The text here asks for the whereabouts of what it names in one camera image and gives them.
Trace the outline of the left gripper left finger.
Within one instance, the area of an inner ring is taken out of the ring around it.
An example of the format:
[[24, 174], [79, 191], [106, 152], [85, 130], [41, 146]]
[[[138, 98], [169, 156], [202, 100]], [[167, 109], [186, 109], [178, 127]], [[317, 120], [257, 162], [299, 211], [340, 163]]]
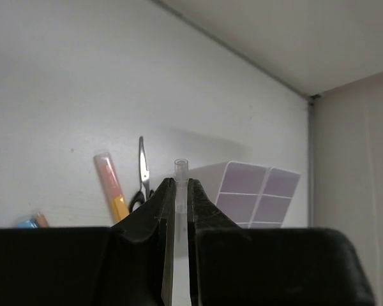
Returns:
[[170, 305], [175, 193], [111, 227], [0, 229], [0, 305]]

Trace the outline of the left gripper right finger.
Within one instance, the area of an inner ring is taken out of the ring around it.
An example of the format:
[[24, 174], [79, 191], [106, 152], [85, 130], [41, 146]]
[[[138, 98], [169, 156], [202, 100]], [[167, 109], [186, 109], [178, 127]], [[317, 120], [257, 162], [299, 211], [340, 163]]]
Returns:
[[351, 241], [329, 228], [243, 229], [188, 182], [193, 305], [374, 305]]

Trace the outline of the clear pen cap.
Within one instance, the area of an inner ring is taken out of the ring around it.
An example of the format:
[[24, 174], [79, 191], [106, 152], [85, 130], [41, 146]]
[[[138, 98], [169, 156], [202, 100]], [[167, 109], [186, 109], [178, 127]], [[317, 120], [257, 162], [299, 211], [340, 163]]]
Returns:
[[176, 183], [175, 198], [175, 255], [183, 257], [188, 254], [188, 161], [186, 159], [176, 159], [174, 161]]

